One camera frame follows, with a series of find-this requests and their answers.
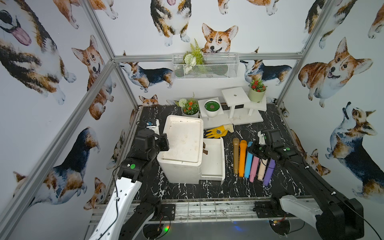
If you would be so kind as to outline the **pink toy microphone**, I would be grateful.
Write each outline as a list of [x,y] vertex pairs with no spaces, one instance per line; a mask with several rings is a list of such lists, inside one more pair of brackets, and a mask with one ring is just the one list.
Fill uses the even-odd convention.
[[250,171],[250,177],[249,181],[253,183],[255,181],[255,177],[257,175],[257,170],[259,167],[260,159],[256,156],[253,156],[253,161],[252,161],[252,166],[251,166],[251,171]]

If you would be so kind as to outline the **orange toy microphone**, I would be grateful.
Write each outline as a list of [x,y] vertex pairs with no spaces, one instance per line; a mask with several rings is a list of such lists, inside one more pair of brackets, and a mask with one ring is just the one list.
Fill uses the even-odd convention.
[[246,140],[240,141],[240,158],[239,158],[239,177],[243,178],[245,175],[245,164],[246,164],[246,151],[248,143]]

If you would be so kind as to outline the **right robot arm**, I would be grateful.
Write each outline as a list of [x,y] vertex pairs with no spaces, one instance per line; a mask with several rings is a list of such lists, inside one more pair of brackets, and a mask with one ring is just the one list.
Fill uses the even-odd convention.
[[365,235],[362,204],[346,198],[317,174],[295,147],[285,145],[279,130],[258,132],[248,150],[287,170],[315,200],[310,204],[288,194],[274,196],[273,208],[278,213],[298,217],[315,228],[323,240],[357,240]]

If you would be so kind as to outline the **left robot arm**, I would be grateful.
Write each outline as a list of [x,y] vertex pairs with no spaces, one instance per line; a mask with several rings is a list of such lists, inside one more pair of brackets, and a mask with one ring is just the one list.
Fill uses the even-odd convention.
[[114,178],[115,190],[90,237],[92,240],[133,240],[144,225],[160,212],[161,201],[155,197],[145,197],[135,213],[126,219],[143,178],[152,169],[159,153],[169,149],[167,134],[159,134],[151,129],[138,132],[133,147],[118,167]]

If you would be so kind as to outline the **purple toy microphone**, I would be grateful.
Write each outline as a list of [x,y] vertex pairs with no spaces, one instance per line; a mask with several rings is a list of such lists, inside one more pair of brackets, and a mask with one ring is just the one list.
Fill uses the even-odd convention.
[[270,159],[269,165],[267,167],[267,171],[264,176],[263,186],[267,187],[269,185],[275,166],[276,166],[276,161],[273,159]]

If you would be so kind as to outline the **white plastic drawer cabinet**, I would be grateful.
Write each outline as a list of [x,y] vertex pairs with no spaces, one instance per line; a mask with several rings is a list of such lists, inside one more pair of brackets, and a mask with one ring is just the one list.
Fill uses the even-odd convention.
[[202,177],[203,120],[169,115],[164,133],[169,150],[157,159],[165,176],[174,184],[198,184]]

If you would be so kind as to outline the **white cabinet bottom drawer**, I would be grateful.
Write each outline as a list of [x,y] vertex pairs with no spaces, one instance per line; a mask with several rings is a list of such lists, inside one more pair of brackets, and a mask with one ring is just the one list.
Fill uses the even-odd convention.
[[225,149],[223,139],[204,139],[201,165],[201,181],[214,181],[219,185],[226,177]]

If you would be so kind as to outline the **blue toy microphone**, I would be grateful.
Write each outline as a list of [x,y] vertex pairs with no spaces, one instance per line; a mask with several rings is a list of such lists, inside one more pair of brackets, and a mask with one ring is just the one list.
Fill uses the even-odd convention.
[[250,177],[251,167],[252,167],[252,161],[253,161],[253,155],[250,153],[249,148],[252,146],[253,142],[248,142],[247,147],[247,155],[246,155],[246,163],[245,163],[245,173],[244,177],[248,179]]

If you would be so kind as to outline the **beige toy microphone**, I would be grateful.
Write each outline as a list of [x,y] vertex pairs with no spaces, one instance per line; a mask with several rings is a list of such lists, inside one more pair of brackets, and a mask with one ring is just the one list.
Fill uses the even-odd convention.
[[268,160],[262,159],[260,163],[259,171],[258,171],[258,181],[262,182],[264,180],[267,166],[268,166]]

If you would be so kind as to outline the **gold toy microphone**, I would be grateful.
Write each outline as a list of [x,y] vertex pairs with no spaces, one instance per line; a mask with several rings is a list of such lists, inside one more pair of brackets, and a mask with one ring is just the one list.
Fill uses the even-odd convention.
[[234,161],[234,174],[239,175],[239,148],[240,140],[238,138],[233,139],[233,161]]

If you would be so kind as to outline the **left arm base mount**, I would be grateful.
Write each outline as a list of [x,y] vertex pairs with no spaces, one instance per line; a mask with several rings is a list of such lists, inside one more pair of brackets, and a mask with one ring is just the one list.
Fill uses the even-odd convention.
[[154,214],[149,220],[150,222],[160,220],[162,221],[174,221],[176,216],[176,205],[175,204],[161,204],[156,205],[154,208]]

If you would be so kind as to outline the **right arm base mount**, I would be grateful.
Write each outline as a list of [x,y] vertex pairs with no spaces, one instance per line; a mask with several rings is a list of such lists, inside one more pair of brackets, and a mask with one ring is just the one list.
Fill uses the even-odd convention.
[[278,218],[295,217],[292,214],[286,213],[282,210],[281,206],[275,200],[256,201],[254,202],[253,211],[258,218]]

